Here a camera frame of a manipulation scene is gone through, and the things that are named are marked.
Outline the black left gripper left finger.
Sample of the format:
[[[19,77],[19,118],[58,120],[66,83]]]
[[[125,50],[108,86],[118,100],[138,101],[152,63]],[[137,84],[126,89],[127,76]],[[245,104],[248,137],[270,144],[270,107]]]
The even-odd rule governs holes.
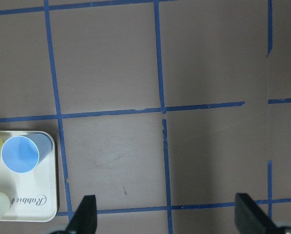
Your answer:
[[[86,195],[66,227],[68,234],[94,234],[97,230],[97,204],[95,195]]]

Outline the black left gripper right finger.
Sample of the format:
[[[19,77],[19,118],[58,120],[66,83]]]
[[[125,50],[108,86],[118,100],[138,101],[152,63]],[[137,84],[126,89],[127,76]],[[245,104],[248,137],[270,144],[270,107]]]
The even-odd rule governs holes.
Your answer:
[[[272,234],[277,226],[247,193],[236,193],[234,223],[240,234]]]

